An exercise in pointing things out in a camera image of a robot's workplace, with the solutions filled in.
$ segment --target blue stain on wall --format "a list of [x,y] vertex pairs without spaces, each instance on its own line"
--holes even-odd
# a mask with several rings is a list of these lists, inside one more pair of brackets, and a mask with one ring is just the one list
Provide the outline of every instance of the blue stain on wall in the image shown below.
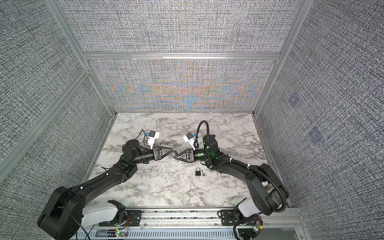
[[323,140],[323,135],[321,134],[321,132],[319,131],[319,129],[316,126],[314,126],[310,130],[310,132],[308,133],[308,136],[311,139],[311,142],[313,144],[318,144],[319,142],[321,142]]
[[299,94],[298,93],[292,93],[291,97],[289,98],[289,103],[292,105],[292,107],[296,107],[297,104],[299,104]]

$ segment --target marble tabletop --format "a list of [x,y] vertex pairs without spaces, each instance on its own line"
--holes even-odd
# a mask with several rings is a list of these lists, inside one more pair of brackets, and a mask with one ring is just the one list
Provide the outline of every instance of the marble tabletop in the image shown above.
[[[177,152],[191,148],[183,140],[187,133],[196,133],[200,121],[209,123],[210,134],[216,135],[219,148],[236,160],[260,165],[267,163],[251,114],[246,113],[121,113],[117,116],[90,178],[111,167],[122,154],[122,145],[136,138],[141,129],[160,132],[154,146],[173,147]],[[199,144],[206,134],[200,128]],[[138,138],[141,145],[144,134]],[[195,176],[199,167],[206,176]],[[125,183],[112,187],[90,204],[114,199],[125,206],[147,207],[228,207],[250,197],[244,182],[227,174],[210,171],[200,162],[187,163],[166,156],[138,170]]]

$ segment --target small gray object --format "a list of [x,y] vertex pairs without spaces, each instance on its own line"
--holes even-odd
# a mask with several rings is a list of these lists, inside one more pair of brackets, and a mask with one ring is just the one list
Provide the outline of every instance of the small gray object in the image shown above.
[[200,168],[196,168],[195,176],[201,176]]

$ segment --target white bracket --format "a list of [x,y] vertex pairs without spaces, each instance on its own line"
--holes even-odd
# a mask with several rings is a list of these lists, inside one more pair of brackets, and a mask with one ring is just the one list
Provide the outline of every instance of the white bracket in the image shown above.
[[149,133],[146,133],[148,137],[148,145],[151,146],[151,149],[153,148],[153,144],[155,143],[155,139],[159,138],[160,133],[155,131],[150,131]]
[[187,135],[185,135],[183,137],[185,142],[189,142],[189,144],[191,144],[193,150],[196,150],[195,147],[193,146],[193,143],[195,142],[195,136],[196,136],[196,134],[188,133]]

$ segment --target gray panel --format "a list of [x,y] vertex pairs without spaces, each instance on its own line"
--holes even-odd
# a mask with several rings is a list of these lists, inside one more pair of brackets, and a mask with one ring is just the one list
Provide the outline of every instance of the gray panel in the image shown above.
[[0,162],[82,71],[43,0],[0,3]]
[[313,239],[384,236],[383,11],[315,1],[258,116]]
[[84,51],[280,52],[300,0],[60,0]]
[[37,219],[59,186],[82,182],[110,115],[87,78],[0,186],[1,239],[49,239]]
[[252,111],[267,60],[91,60],[118,112]]

